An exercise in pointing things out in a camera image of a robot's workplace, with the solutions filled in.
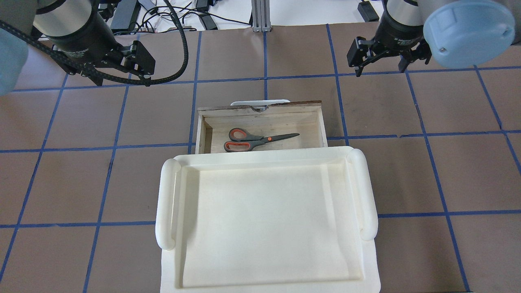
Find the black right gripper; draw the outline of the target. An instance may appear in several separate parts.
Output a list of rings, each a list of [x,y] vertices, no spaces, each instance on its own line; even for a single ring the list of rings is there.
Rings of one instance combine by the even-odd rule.
[[[415,61],[425,61],[428,64],[432,58],[432,52],[428,43],[421,39],[412,48],[392,49],[374,39],[356,37],[347,53],[348,66],[355,68],[355,76],[360,77],[363,69],[382,58],[400,56],[399,72],[405,73],[406,69]]]

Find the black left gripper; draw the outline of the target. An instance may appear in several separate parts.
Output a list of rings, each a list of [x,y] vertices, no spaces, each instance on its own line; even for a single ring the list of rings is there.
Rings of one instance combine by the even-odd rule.
[[[94,68],[113,68],[126,74],[148,79],[155,72],[155,58],[138,40],[123,46],[117,41],[101,41],[89,45],[65,44],[54,40],[53,52]]]

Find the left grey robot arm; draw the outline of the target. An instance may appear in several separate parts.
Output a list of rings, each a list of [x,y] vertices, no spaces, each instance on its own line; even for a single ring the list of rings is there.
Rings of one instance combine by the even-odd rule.
[[[118,43],[100,13],[98,0],[2,0],[1,21],[25,33],[37,31],[54,45],[53,52],[66,60],[94,68],[114,68],[150,78],[155,59],[139,42]],[[1,95],[13,91],[28,58],[28,43],[1,26]],[[81,74],[101,86],[106,78],[54,59],[70,75]]]

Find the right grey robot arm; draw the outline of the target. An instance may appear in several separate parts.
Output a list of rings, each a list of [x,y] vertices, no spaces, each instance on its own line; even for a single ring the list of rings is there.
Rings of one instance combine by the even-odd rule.
[[[519,0],[384,0],[374,37],[358,36],[347,52],[357,77],[382,58],[400,56],[444,68],[480,65],[520,43]]]

